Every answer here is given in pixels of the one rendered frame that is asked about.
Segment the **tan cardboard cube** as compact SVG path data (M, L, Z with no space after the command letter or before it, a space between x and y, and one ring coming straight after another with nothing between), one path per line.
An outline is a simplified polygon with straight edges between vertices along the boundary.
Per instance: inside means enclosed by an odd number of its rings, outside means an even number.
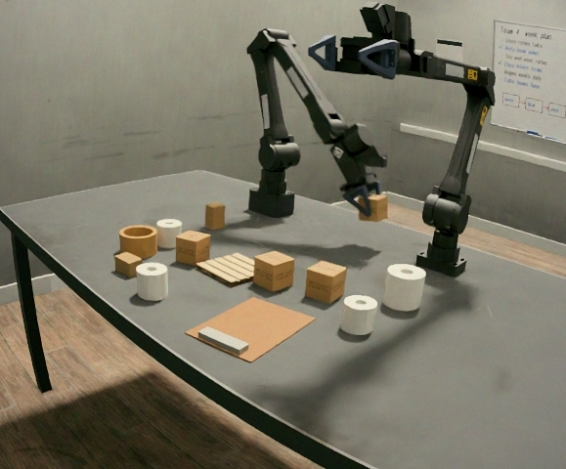
M128 252L114 256L114 261L115 270L128 277L135 277L137 275L137 267L143 264L141 258Z

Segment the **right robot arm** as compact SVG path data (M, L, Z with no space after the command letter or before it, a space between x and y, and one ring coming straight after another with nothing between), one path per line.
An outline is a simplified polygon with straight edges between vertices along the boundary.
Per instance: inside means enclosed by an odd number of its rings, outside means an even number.
M251 54L254 62L263 116L264 135L260 138L261 148L258 152L263 169L259 187L249 189L249 194L272 201L295 197L295 192L286 190L285 170L298 164L300 149L293 136L288 135L284 124L275 57L308 108L325 146L335 145L331 152L338 166L354 158L344 164L352 181L373 174L373 167L388 168L388 155L384 147L376 147L375 136L368 126L349 128L343 115L328 100L293 48L297 43L291 34L286 30L265 28L257 36L247 47L247 53Z

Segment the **tan cardboard carton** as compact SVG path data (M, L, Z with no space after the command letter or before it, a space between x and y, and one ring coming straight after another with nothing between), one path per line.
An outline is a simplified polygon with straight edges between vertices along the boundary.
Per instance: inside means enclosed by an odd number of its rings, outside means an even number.
M254 257L253 283L272 292L292 286L294 259L273 251Z
M368 212L364 198L359 198L359 204ZM388 197L370 195L371 217L366 217L360 210L360 221L381 223L389 219Z
M196 266L210 258L210 234L187 231L176 236L176 261Z
M307 269L305 296L331 303L344 294L347 268L320 262Z

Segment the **brown rectangular block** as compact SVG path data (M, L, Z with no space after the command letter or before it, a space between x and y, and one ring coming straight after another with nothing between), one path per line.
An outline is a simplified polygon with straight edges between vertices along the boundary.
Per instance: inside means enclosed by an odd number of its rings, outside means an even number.
M210 230L225 228L225 205L215 202L205 204L205 226Z

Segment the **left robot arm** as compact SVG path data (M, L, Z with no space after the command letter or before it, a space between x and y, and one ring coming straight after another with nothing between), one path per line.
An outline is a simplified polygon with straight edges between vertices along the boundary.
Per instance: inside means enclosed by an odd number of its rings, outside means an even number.
M466 265L466 259L459 256L457 245L458 235L467 225L471 204L471 197L465 194L466 183L484 119L490 107L495 105L493 86L496 75L487 67L415 50L411 17L408 13L395 11L395 6L367 2L360 12L367 31L372 32L368 38L395 39L399 43L397 75L459 82L467 93L466 109L449 169L440 187L433 187L423 205L423 223L435 228L433 241L430 240L428 248L416 256L419 262L456 273Z

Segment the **tan flat board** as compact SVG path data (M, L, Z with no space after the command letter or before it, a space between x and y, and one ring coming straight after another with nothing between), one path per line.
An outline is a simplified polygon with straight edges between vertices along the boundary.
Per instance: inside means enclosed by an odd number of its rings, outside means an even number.
M185 333L254 362L305 326L299 313L253 297Z

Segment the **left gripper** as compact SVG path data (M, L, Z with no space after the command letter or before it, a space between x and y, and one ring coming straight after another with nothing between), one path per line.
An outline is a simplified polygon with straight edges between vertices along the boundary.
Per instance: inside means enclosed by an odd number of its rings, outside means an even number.
M326 47L325 58L323 59L316 54L316 50L324 46ZM336 35L326 35L308 48L308 55L327 71L380 75L385 79L395 79L399 50L397 41L366 37L341 37L340 47L342 47L342 59L338 61Z

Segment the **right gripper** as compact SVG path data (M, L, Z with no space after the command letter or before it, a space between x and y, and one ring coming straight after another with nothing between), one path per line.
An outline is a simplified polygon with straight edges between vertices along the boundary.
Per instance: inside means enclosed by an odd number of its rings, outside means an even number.
M343 195L345 200L348 201L350 204L352 204L354 207L360 210L366 217L369 218L372 216L371 206L370 206L370 193L376 191L377 196L382 196L382 184L380 180L376 180L377 179L376 174L360 177L352 181L344 167L344 164L349 162L350 160L342 163L342 165L340 166L340 169L347 181L347 185L342 187L341 190L342 192L346 192L346 194ZM357 189L354 190L355 188ZM368 212L355 200L355 198L359 197L360 195L364 198Z

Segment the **small square wooden pallet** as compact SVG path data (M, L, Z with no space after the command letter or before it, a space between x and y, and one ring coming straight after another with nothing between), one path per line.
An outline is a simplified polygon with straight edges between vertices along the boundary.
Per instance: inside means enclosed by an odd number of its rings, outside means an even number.
M253 281L253 265L253 260L236 253L198 263L196 269L233 287L241 282Z

